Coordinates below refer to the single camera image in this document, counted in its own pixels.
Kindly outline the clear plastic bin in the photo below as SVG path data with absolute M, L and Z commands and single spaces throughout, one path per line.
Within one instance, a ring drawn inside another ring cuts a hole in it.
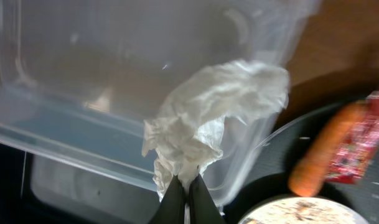
M 284 65 L 319 1 L 0 1 L 0 143 L 155 191 L 144 121 L 208 65 Z

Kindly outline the round black tray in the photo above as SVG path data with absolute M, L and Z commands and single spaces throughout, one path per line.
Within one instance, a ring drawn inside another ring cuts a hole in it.
M 224 206 L 225 221 L 238 223 L 251 209 L 265 202 L 290 197 L 287 180 L 296 162 L 315 140 L 325 123 L 348 100 L 336 101 L 285 124 L 261 143 L 261 154 L 251 168 L 243 188 Z M 355 210 L 369 223 L 379 223 L 379 150 L 367 172 L 356 184 L 328 182 L 320 197 Z

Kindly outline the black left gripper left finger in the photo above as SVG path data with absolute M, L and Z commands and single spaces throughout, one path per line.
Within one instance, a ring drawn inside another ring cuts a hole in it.
M 185 189 L 178 176 L 173 176 L 157 212 L 149 224 L 184 224 Z

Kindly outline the orange carrot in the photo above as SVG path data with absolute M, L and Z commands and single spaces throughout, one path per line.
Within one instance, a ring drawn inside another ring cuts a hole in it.
M 367 105 L 358 101 L 339 110 L 317 135 L 305 156 L 292 170 L 288 187 L 300 197 L 313 197 L 322 188 L 330 160 L 347 133 L 363 120 Z

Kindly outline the white tissue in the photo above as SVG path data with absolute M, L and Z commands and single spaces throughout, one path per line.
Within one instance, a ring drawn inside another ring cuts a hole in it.
M 288 100 L 286 69 L 257 60 L 204 67 L 174 89 L 144 122 L 142 155 L 154 150 L 159 198 L 173 177 L 185 189 L 223 157 L 225 119 L 251 124 L 280 112 Z

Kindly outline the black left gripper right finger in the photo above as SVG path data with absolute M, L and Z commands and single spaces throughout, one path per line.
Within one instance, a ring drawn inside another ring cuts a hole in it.
M 192 181 L 188 199 L 190 224 L 226 224 L 201 175 Z

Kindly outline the red snack wrapper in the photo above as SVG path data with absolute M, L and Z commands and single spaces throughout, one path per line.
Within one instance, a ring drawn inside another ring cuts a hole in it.
M 328 182 L 357 183 L 368 168 L 379 147 L 379 89 L 367 96 L 368 111 L 348 133 L 330 161 L 325 176 Z

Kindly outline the black rectangular tray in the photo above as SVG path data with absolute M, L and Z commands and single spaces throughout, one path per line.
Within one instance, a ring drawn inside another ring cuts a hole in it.
M 0 143 L 0 223 L 147 223 L 159 197 Z

